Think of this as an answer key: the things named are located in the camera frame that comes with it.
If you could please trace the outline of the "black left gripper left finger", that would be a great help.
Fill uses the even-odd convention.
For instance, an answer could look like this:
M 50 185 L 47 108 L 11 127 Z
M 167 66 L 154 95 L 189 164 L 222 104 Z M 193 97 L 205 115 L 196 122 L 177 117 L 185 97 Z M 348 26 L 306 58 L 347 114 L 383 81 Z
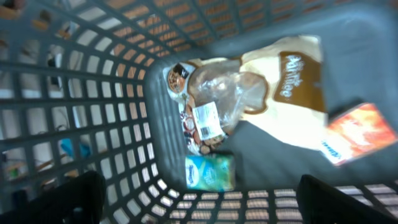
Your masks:
M 30 202 L 18 193 L 16 208 L 1 214 L 1 223 L 100 223 L 105 196 L 105 178 L 91 170 Z

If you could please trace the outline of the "teal tissue pack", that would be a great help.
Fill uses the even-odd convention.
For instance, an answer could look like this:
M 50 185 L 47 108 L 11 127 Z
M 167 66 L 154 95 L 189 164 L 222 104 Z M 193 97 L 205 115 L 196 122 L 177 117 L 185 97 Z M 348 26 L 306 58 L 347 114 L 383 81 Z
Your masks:
M 232 155 L 187 156 L 185 176 L 188 189 L 229 192 L 235 189 L 235 160 Z

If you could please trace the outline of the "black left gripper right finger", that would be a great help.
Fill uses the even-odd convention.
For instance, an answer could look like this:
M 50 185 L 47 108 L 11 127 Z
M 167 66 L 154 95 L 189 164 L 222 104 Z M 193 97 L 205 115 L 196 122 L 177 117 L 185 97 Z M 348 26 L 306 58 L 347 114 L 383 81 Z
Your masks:
M 304 223 L 397 223 L 396 218 L 365 205 L 308 174 L 300 179 L 296 199 Z

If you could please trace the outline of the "beige Pantree snack bag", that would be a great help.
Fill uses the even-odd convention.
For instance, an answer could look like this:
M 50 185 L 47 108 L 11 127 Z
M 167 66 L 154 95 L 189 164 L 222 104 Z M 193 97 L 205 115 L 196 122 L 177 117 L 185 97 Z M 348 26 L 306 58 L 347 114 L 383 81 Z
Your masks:
M 246 121 L 292 146 L 317 150 L 328 115 L 315 35 L 284 37 L 235 58 L 195 58 L 163 69 L 188 150 L 215 151 Z

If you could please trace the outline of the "orange tissue pack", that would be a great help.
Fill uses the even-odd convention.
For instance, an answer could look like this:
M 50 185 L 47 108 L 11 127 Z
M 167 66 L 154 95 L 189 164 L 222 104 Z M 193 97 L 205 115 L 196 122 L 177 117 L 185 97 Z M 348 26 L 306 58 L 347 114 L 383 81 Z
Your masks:
M 374 103 L 361 103 L 332 119 L 320 152 L 334 165 L 362 158 L 397 142 L 397 133 Z

